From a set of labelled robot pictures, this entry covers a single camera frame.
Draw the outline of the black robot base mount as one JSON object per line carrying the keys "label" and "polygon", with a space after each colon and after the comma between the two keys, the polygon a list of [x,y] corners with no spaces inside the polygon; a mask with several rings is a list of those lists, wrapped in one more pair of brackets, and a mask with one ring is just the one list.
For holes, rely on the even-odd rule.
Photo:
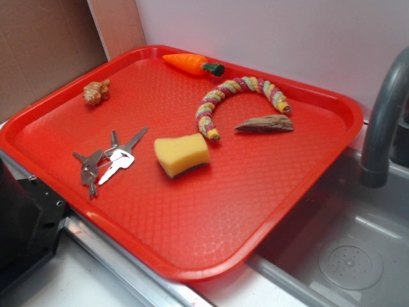
{"label": "black robot base mount", "polygon": [[66,211],[46,183],[17,180],[1,162],[1,295],[54,257]]}

